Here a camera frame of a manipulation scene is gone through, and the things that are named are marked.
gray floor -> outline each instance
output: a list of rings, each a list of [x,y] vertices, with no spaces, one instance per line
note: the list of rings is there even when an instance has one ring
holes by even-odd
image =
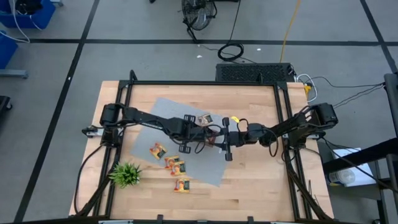
[[[398,41],[394,24],[398,2],[366,2],[384,40]],[[94,0],[64,3],[47,29],[27,34],[36,39],[79,39]],[[295,1],[288,0],[243,1],[233,39],[282,40],[294,5]],[[221,2],[217,6],[219,16],[197,32],[199,39],[229,38],[237,4]],[[157,0],[152,5],[148,0],[99,0],[88,38],[189,39],[178,10],[180,0]],[[20,36],[17,30],[7,31]],[[377,38],[360,1],[303,0],[289,40],[375,42]],[[14,104],[0,133],[0,223],[14,220],[76,48],[77,44],[19,44],[8,68],[26,69],[30,77],[0,78],[0,95],[12,97]],[[245,45],[244,57],[278,62],[280,50],[280,45]],[[398,47],[389,50],[398,60]],[[380,46],[288,45],[284,61],[292,63],[297,73],[324,76],[335,85],[380,83],[383,75],[391,72]],[[130,69],[140,80],[214,80],[217,63],[223,62],[216,52],[193,44],[85,44],[24,220],[68,215],[86,144],[80,130],[91,123],[102,81],[126,79]],[[335,104],[363,90],[335,89],[323,80],[315,84],[319,91],[315,103]],[[330,141],[368,147],[395,135],[384,90],[336,112],[340,123],[328,131]],[[336,218],[358,223],[378,218],[374,200],[355,197],[346,189],[331,188],[330,194]]]

fan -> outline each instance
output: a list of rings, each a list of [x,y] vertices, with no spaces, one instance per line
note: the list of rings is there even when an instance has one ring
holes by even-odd
[[[197,40],[193,30],[202,30],[209,25],[217,15],[214,0],[182,0],[183,23],[187,25],[187,32],[193,40]]]

white cable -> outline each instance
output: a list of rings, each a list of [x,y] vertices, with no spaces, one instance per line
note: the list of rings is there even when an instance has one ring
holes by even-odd
[[[15,41],[19,41],[19,42],[23,42],[23,43],[28,43],[28,44],[30,44],[30,39],[29,39],[29,37],[24,33],[24,31],[22,31],[22,29],[19,27],[19,24],[18,24],[18,22],[17,22],[17,16],[16,16],[16,12],[15,12],[15,8],[16,8],[16,2],[15,2],[15,0],[12,0],[12,3],[13,3],[13,5],[14,5],[14,7],[12,8],[12,15],[14,16],[15,24],[16,24],[17,28],[19,29],[19,32],[21,32],[21,34],[22,34],[27,40],[17,39],[17,38],[8,36],[7,34],[5,34],[5,33],[3,33],[3,32],[0,32],[0,34],[2,34],[2,35],[5,36],[5,37],[8,37],[8,38],[10,38],[10,39],[12,39],[12,40],[15,40]],[[30,15],[30,20],[32,21],[33,25],[36,26],[36,28],[38,28],[38,30],[41,30],[41,28],[39,28],[39,27],[35,24],[35,22],[33,21],[32,15]]]
[[[317,92],[317,88],[316,88],[316,86],[315,86],[315,84],[314,84],[314,82],[312,81],[312,78],[309,76],[309,75],[307,75],[307,74],[301,74],[301,75],[299,75],[298,77],[297,77],[297,80],[299,80],[300,79],[300,77],[302,77],[302,76],[305,76],[305,77],[307,77],[310,81],[311,81],[311,83],[312,83],[312,86],[313,86],[313,89],[315,90],[315,96],[311,99],[311,100],[308,100],[307,102],[309,103],[309,102],[312,102],[312,101],[314,101],[317,97],[318,97],[318,92]]]

yellow cable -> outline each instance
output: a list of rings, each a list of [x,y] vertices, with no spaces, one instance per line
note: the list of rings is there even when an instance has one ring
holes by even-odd
[[[297,11],[298,11],[298,9],[300,7],[300,3],[301,3],[301,0],[297,0],[296,8],[294,9],[294,13],[293,13],[292,19],[290,20],[289,27],[287,28],[287,31],[286,31],[286,34],[285,34],[284,43],[282,44],[282,52],[280,53],[279,63],[282,63],[282,60],[284,59],[286,39],[287,39],[287,36],[289,35],[290,28],[292,28],[294,19],[296,18],[296,14],[297,14]]]

wooden tabletop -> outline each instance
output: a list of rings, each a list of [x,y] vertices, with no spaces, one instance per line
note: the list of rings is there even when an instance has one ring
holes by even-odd
[[[292,111],[296,113],[307,105],[303,85],[288,83],[288,87]],[[103,106],[114,103],[117,90],[118,82],[102,83],[92,122],[94,125],[99,125]],[[158,97],[222,116],[246,118],[250,123],[268,127],[278,123],[274,92],[269,86],[135,85],[130,106],[149,113]],[[286,119],[284,101],[281,103]],[[281,146],[276,157],[271,157],[268,148],[260,144],[233,149],[234,160],[227,165],[219,187],[191,180],[190,193],[182,194],[173,192],[176,178],[170,176],[169,170],[130,155],[129,151],[141,128],[127,128],[121,153],[121,162],[134,162],[144,169],[141,183],[125,189],[116,188],[111,218],[153,220],[158,214],[163,214],[165,220],[245,221],[248,216],[253,216],[255,221],[294,220],[286,168],[280,158]],[[87,140],[84,158],[99,146],[100,139],[94,137]],[[312,140],[307,141],[307,147],[318,150]],[[301,150],[300,153],[305,178],[307,183],[309,180],[312,183],[312,194],[326,214],[332,217],[321,160],[313,152]],[[104,149],[86,163],[81,173],[79,209],[98,186],[103,157]],[[106,189],[100,214],[104,213],[107,196]],[[299,193],[297,198],[301,217],[304,217]]]

